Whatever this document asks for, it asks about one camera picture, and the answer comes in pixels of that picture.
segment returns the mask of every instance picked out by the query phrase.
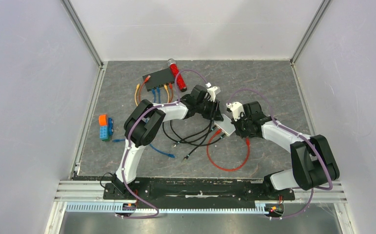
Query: gray mat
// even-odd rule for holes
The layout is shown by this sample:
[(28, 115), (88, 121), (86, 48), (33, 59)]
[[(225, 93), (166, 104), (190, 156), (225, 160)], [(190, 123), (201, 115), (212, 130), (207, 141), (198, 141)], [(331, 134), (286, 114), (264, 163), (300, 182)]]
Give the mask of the gray mat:
[[(225, 103), (236, 90), (244, 87), (261, 91), (274, 108), (275, 117), (283, 124), (303, 133), (309, 133), (307, 120), (298, 95), (296, 83), (287, 61), (178, 61), (182, 69), (194, 69), (203, 74), (213, 86), (219, 86), (221, 110), (226, 112)], [(124, 142), (103, 142), (99, 139), (100, 114), (108, 114), (115, 121), (114, 139), (124, 136), (123, 124), (135, 108), (134, 93), (142, 75), (166, 68), (166, 61), (110, 61), (100, 90), (96, 109), (90, 125), (87, 140), (82, 152), (80, 176), (100, 176), (114, 172), (120, 164)], [(204, 85), (194, 73), (183, 74), (191, 89), (196, 84)], [(142, 90), (142, 99), (153, 101), (152, 93)], [(166, 101), (165, 90), (161, 89), (161, 100)], [(239, 93), (235, 101), (248, 103), (258, 100), (265, 114), (268, 107), (263, 100), (250, 92)], [(198, 132), (208, 125), (208, 121), (196, 115), (187, 120), (176, 120), (175, 130), (185, 137)], [(167, 132), (171, 133), (166, 123)], [(236, 172), (225, 172), (214, 167), (206, 156), (205, 147), (197, 149), (186, 162), (182, 159), (193, 146), (179, 145), (171, 148), (173, 142), (166, 138), (162, 130), (152, 143), (156, 148), (176, 155), (169, 158), (146, 147), (138, 166), (138, 176), (159, 177), (229, 177), (262, 178), (265, 175), (291, 168), (290, 155), (284, 149), (264, 139), (251, 139), (251, 153), (248, 162)], [(221, 167), (235, 168), (245, 159), (245, 140), (236, 135), (226, 137), (210, 146), (210, 153)]]

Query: white panel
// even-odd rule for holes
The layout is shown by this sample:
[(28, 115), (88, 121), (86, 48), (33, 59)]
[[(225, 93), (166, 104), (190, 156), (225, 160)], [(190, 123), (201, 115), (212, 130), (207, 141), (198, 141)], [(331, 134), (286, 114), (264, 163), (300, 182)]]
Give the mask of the white panel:
[(359, 233), (376, 233), (376, 2), (332, 1), (297, 61)]
[(103, 60), (289, 59), (321, 0), (73, 0)]
[(44, 232), (96, 76), (59, 0), (0, 1), (0, 233)]

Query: red connector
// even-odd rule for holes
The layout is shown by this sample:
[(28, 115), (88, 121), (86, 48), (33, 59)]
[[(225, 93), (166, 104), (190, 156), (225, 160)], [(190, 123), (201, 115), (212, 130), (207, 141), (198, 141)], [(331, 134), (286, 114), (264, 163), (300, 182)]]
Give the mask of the red connector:
[[(179, 69), (176, 66), (176, 62), (175, 62), (175, 60), (173, 58), (170, 58), (168, 60), (168, 66), (171, 69), (172, 74), (176, 78), (176, 75), (179, 73)], [(179, 90), (181, 92), (185, 92), (186, 90), (188, 90), (188, 88), (186, 88), (185, 82), (183, 81), (182, 75), (178, 76), (178, 79), (176, 80), (176, 83), (177, 83), (178, 88), (179, 88)]]

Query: red cylinder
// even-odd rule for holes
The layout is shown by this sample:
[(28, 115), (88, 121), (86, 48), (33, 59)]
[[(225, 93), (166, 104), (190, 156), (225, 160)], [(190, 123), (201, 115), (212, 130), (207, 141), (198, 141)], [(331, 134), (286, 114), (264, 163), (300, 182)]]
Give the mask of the red cylinder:
[[(168, 66), (171, 69), (172, 74), (176, 78), (176, 75), (179, 73), (179, 69), (176, 66), (176, 62), (175, 62), (175, 60), (173, 58), (171, 58), (171, 59), (168, 60)], [(179, 90), (181, 92), (185, 92), (186, 90), (188, 90), (188, 88), (186, 87), (185, 82), (183, 81), (183, 78), (182, 78), (181, 74), (178, 76), (178, 79), (176, 80), (176, 83), (177, 83), (178, 88), (179, 88)]]

